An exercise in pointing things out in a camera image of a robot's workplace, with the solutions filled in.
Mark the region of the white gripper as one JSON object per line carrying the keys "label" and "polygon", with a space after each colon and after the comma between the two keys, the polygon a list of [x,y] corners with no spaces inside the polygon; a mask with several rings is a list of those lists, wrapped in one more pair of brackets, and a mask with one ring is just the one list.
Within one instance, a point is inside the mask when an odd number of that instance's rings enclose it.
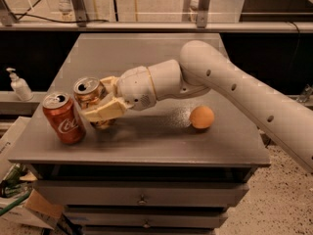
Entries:
{"label": "white gripper", "polygon": [[90,122],[120,118],[130,108],[134,111],[143,111],[153,107],[157,96],[150,72],[146,67],[127,70],[120,78],[108,76],[100,79],[108,94],[118,95],[109,102],[81,111],[81,114]]}

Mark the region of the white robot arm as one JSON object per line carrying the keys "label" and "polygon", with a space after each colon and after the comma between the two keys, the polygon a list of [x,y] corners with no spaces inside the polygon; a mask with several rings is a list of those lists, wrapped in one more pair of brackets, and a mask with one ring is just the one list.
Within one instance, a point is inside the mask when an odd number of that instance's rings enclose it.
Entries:
{"label": "white robot arm", "polygon": [[108,94],[82,111],[89,121],[143,111],[164,99],[198,97],[213,89],[228,99],[307,172],[313,173],[313,111],[237,68],[213,46],[186,43],[179,59],[101,80]]}

